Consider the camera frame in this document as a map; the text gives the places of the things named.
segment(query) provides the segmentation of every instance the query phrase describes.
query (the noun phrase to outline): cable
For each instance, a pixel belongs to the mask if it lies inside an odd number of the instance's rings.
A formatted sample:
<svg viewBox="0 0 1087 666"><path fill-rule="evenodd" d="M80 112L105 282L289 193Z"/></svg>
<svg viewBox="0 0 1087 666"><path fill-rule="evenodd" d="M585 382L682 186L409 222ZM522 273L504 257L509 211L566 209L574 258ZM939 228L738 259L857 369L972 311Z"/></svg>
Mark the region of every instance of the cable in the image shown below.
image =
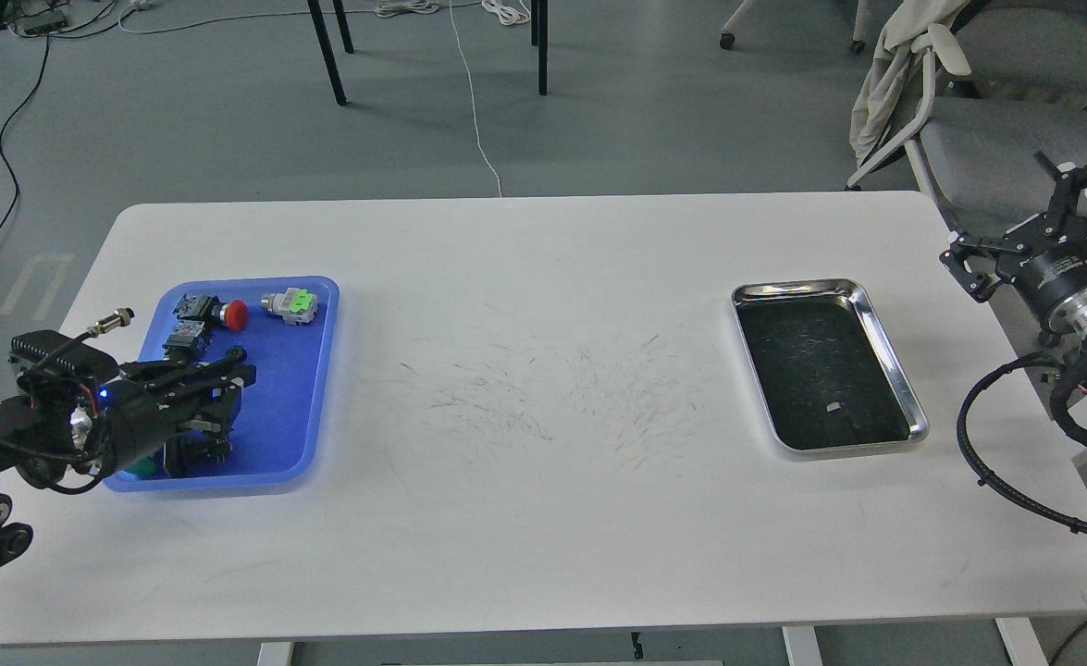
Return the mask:
<svg viewBox="0 0 1087 666"><path fill-rule="evenodd" d="M482 9L498 16L498 22L504 26L514 26L532 22L532 12L523 0L518 0L522 10L508 8L501 0L482 0Z"/></svg>
<svg viewBox="0 0 1087 666"><path fill-rule="evenodd" d="M53 490L55 493L61 493L64 495L82 495L82 493L87 492L87 490L95 489L96 486L101 481L100 477L92 476L89 481L82 486L75 486L75 488L70 488L70 486L62 486L58 483L49 483L46 488Z"/></svg>
<svg viewBox="0 0 1087 666"><path fill-rule="evenodd" d="M78 30L87 27L88 25L93 24L93 22L98 22L98 21L101 21L103 17L107 17L108 15L111 14L112 10L114 10L114 9L115 9L115 0L111 0L110 3L103 5L102 10L99 10L99 13L96 13L96 15L91 16L90 21L83 22L83 24L78 24L77 26L74 26L74 27L68 27L68 28L65 28L65 29L60 29L60 30L58 30L58 33L53 34L53 37L60 37L61 35L68 35L68 34L72 34L72 33L77 33ZM80 37L90 37L90 35L80 35Z"/></svg>
<svg viewBox="0 0 1087 666"><path fill-rule="evenodd" d="M498 185L498 197L501 198L501 176L498 176L498 169L493 168L492 164L489 164L489 156L485 154L485 148L482 147L482 130L476 126L476 96L473 93L473 72L468 68L468 59L465 56L465 51L462 50L462 34L457 29L457 18L453 16L453 5L449 5L449 21L453 24L453 35L457 37L457 51L462 54L462 63L465 64L465 76L470 81L470 106L473 110L473 135L476 136L476 149L482 153L482 159L485 160L485 165L489 167L489 173L493 174L493 180Z"/></svg>
<svg viewBox="0 0 1087 666"><path fill-rule="evenodd" d="M1082 532L1087 535L1087 522L1085 519L1053 511L1022 493L1021 490L1012 488L1003 479L1000 479L990 467L987 467L983 458L978 457L978 453L975 452L974 447L971 444L971 436L966 433L966 416L971 413L971 405L974 404L975 398L978 398L979 393L986 391L992 384L998 382L1001 377L1011 374L1013 370L1019 370L1021 367L1052 367L1055 370L1063 369L1063 366L1055 362L1055 360L1040 353L1033 353L988 372L983 379L975 382L974 387L971 388L971 392L966 393L966 399L962 401L962 409L959 409L958 425L954 428L954 433L957 433L959 440L959 450L962 451L962 456L966 460L966 464L970 464L975 474L978 474L979 486L987 486L988 489L996 490L1005 501L1011 501L1014 505L1030 511L1033 514L1040 515L1042 518L1051 519L1054 523L1060 523L1062 526L1071 528L1073 533Z"/></svg>
<svg viewBox="0 0 1087 666"><path fill-rule="evenodd" d="M22 199L22 185L17 183L17 174L14 173L13 165L10 164L10 158L8 158L8 155L4 154L4 131L8 130L8 127L10 127L10 123L13 122L15 115L17 115L20 111L22 111L22 109L24 109L24 106L28 104L28 100L33 100L33 97L34 95L36 95L37 89L40 88L40 80L46 76L47 62L49 62L48 37L46 38L46 51L42 53L42 55L40 55L40 68L39 71L37 71L37 80L35 81L35 84L33 84L33 89L28 90L26 98L24 98L24 100L22 100L22 102L17 104L17 109L13 109L13 113L10 114L10 117L4 120L4 125L1 126L0 154L1 154L1 161L4 163L4 168L10 169L10 178L13 178L13 201L10 202L10 208L7 211L4 211L4 216L2 216L1 218L0 233L1 228L4 227L4 224L10 219L10 216L13 214L14 208L17 206L18 199Z"/></svg>
<svg viewBox="0 0 1087 666"><path fill-rule="evenodd" d="M32 448L23 447L16 442L10 442L3 438L0 438L0 447L4 447L7 450L21 452L22 454L30 457L52 460L58 461L58 463L67 464L93 463L93 461L98 460L102 454L104 454L104 452L107 452L107 447L103 447L100 448L99 451L93 452L93 454L60 454L60 452L32 450Z"/></svg>
<svg viewBox="0 0 1087 666"><path fill-rule="evenodd" d="M51 352L46 354L43 359L39 360L39 362L33 364L33 366L26 372L30 375L39 375L40 372L49 365L49 362L52 362L52 360L60 357L60 355L65 354L70 350L73 350L74 347L82 345L84 341L90 340L90 338L95 338L95 336L91 336L90 330L87 330L87 332L79 332L74 338L70 338L70 340L62 342L61 345L55 347L55 349L51 350Z"/></svg>
<svg viewBox="0 0 1087 666"><path fill-rule="evenodd" d="M378 0L375 15L389 18L402 14L436 14L440 3L433 0Z"/></svg>
<svg viewBox="0 0 1087 666"><path fill-rule="evenodd" d="M95 33L88 33L86 35L58 35L58 34L55 34L55 35L49 35L49 37L52 37L54 39L86 39L87 37L95 37L95 35L102 35L104 33L108 33L109 29L113 29L113 28L115 28L115 24L108 25L107 27L102 27L102 28L99 28L99 29L95 30Z"/></svg>
<svg viewBox="0 0 1087 666"><path fill-rule="evenodd" d="M430 8L433 8L432 11L420 11L420 10L413 10L413 9L411 9L413 4L420 5L421 3L430 5ZM472 3L455 4L455 8L472 8L472 5L476 5L476 4L480 4L480 0L475 0ZM345 13L347 13L347 14L375 14L378 17L387 18L387 17L391 17L391 16L398 16L400 14L405 14L405 13L430 14L430 13L437 12L437 10L440 9L440 8L445 8L445 5L447 5L447 8L449 8L451 10L451 9L453 9L454 4L442 4L442 3L439 3L437 0L409 0L408 3L400 3L398 5L398 8L389 8L388 9L389 11L384 11L384 5L379 4L378 8L374 8L373 10L347 10ZM323 13L326 16L333 15L333 12L323 12ZM189 29L191 27L200 27L200 26L203 26L203 25L216 24L217 22L235 22L235 21L239 21L239 18L264 18L264 17L268 17L268 16L301 16L301 15L309 15L309 10L293 11L293 12L267 12L267 13L260 13L260 14L239 14L239 15L235 15L235 16L218 16L218 17L214 17L214 18L205 18L205 21L192 22L192 24L185 24L185 25L178 25L178 26L172 26L172 27L161 27L161 28L154 28L154 29L132 29L132 28L126 27L124 25L124 22L132 14L133 14L133 12L126 12L125 11L123 14L121 14L120 17L116 18L115 25L120 26L121 30L124 30L124 33L129 34L129 35L162 35L162 34L166 34L166 33L176 33L179 29Z"/></svg>
<svg viewBox="0 0 1087 666"><path fill-rule="evenodd" d="M1069 636L1065 637L1065 640L1062 641L1062 644L1058 645L1058 650L1054 650L1053 655L1049 658L1049 666L1058 666L1058 661L1060 658L1060 655L1062 655L1062 653L1065 652L1065 649L1069 648L1069 644L1073 642L1073 639L1076 639L1078 633L1085 631L1085 628L1087 628L1087 619L1085 619L1084 623L1082 623L1075 629L1073 629L1073 631L1069 632Z"/></svg>

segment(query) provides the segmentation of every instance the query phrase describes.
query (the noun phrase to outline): black cable sleeve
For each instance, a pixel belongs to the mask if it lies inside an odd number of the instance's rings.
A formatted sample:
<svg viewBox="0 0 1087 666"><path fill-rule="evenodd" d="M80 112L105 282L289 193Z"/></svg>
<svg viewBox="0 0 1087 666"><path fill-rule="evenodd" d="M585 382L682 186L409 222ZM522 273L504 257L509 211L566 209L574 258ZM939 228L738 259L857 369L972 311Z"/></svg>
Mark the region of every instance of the black cable sleeve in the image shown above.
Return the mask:
<svg viewBox="0 0 1087 666"><path fill-rule="evenodd" d="M82 493L87 492L87 490L95 489L95 487L99 485L99 481L100 479L98 476L92 476L89 481L87 481L82 486L77 486L76 488L70 488L70 486L60 486L58 483L48 485L46 486L46 488L53 490L53 492L55 493L61 493L64 495L82 495Z"/></svg>
<svg viewBox="0 0 1087 666"><path fill-rule="evenodd" d="M975 382L971 391L966 393L966 399L962 401L961 409L959 409L959 417L954 427L954 433L957 433L959 440L959 450L962 451L962 457L966 460L966 464L970 464L976 476L978 476L979 486L987 486L988 489L996 490L1005 501L1011 501L1014 505L1033 512L1033 514L1040 515L1042 518L1051 519L1054 523L1060 523L1062 526L1071 528L1073 533L1080 532L1087 535L1087 522L1085 519L1075 518L1072 515L1061 514L1059 511L1051 510L1022 493L1021 490L1012 488L1003 479L1000 479L996 472L992 472L982 457L978 457L978 453L975 452L971 443L971 436L966 432L966 417L971 413L971 405L974 404L975 398L982 395L984 391L992 384L998 382L1004 375L1009 375L1011 372L1019 370L1022 367L1052 367L1062 370L1063 366L1046 354L1028 354L997 367L990 374L984 376L983 379L979 379L978 382Z"/></svg>

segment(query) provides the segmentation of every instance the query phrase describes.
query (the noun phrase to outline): white table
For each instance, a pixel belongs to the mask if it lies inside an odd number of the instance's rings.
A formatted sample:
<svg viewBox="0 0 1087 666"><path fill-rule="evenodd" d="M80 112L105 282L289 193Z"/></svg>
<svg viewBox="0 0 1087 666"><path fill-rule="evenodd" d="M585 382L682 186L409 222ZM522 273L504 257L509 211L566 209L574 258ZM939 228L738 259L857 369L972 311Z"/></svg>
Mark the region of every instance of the white table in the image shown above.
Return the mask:
<svg viewBox="0 0 1087 666"><path fill-rule="evenodd" d="M28 489L0 644L813 625L1087 612L1087 539L975 485L953 417L1012 353L916 193L150 205L64 330L190 279L323 274L343 294L320 449L279 494ZM777 450L739 284L848 277L930 420L891 454ZM0 370L3 370L0 359ZM1016 376L984 458L1087 519Z"/></svg>

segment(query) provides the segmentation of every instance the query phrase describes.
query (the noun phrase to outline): electrical component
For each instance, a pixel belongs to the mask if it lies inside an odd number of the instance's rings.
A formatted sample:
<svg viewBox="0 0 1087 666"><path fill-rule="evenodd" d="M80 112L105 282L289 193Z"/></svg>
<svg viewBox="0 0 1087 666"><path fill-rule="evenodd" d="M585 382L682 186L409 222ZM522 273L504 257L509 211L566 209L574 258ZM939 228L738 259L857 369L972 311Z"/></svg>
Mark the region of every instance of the electrical component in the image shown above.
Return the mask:
<svg viewBox="0 0 1087 666"><path fill-rule="evenodd" d="M264 312L284 317L285 324L312 324L317 316L317 294L309 289L288 287L282 294L264 294Z"/></svg>
<svg viewBox="0 0 1087 666"><path fill-rule="evenodd" d="M22 18L17 22L17 28L28 37L36 37L36 35L45 35L64 28L68 24L64 13L52 10L37 16Z"/></svg>
<svg viewBox="0 0 1087 666"><path fill-rule="evenodd" d="M165 357L201 357L213 337L214 327L226 326L238 332L247 328L247 303L223 303L217 296L183 296L174 307L176 324L165 339Z"/></svg>

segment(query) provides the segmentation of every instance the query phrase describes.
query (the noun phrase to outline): table leg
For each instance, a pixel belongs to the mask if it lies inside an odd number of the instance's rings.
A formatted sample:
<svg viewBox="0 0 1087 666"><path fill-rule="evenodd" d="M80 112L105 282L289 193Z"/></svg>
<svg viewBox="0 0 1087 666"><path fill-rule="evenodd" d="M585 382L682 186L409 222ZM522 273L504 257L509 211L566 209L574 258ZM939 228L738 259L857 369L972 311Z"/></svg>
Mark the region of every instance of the table leg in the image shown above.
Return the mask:
<svg viewBox="0 0 1087 666"><path fill-rule="evenodd" d="M292 642L265 642L259 645L255 666L289 666L292 663Z"/></svg>
<svg viewBox="0 0 1087 666"><path fill-rule="evenodd" d="M823 666L823 655L819 654L819 639L814 627L783 627L780 637L786 641L786 656L789 666Z"/></svg>
<svg viewBox="0 0 1087 666"><path fill-rule="evenodd" d="M320 11L320 0L309 0L309 15L314 20L314 30L317 30L317 42L322 47L325 60L325 72L328 73L328 84L333 86L333 98L337 105L345 106L345 90L341 90L341 77L337 73L337 60L333 58L333 47L328 43L328 33L325 30L325 17Z"/></svg>
<svg viewBox="0 0 1087 666"><path fill-rule="evenodd" d="M532 47L539 46L539 0L532 0Z"/></svg>
<svg viewBox="0 0 1087 666"><path fill-rule="evenodd" d="M539 95L547 95L547 0L532 0L538 12Z"/></svg>
<svg viewBox="0 0 1087 666"><path fill-rule="evenodd" d="M333 0L333 13L337 16L337 29L341 34L341 46L347 53L353 53L353 39L350 37L350 24L345 22L345 8L341 0Z"/></svg>
<svg viewBox="0 0 1087 666"><path fill-rule="evenodd" d="M996 626L1012 666L1049 666L1028 617L999 617Z"/></svg>

